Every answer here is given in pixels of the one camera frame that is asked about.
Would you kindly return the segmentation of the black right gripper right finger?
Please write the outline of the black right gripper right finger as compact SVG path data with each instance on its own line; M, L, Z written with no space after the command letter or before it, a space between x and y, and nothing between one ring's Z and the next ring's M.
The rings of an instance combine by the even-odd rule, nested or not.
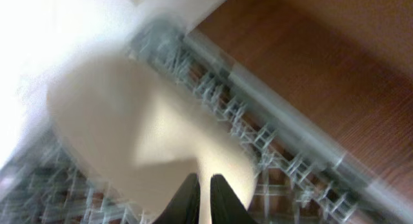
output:
M257 224L221 174L210 180L210 211L213 224Z

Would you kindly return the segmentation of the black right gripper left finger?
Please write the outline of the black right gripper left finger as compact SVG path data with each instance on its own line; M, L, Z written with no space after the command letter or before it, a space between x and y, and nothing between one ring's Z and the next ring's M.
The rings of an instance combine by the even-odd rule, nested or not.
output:
M198 176L191 173L153 224L198 224L200 195Z

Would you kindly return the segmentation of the beige bowl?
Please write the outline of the beige bowl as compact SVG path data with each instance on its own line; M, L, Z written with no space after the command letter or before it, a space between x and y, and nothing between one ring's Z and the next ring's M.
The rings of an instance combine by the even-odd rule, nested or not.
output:
M251 159L186 89L125 56L89 57L51 82L56 134L89 175L106 179L135 212L157 218L184 179L199 177L200 222L221 174L244 207L256 187Z

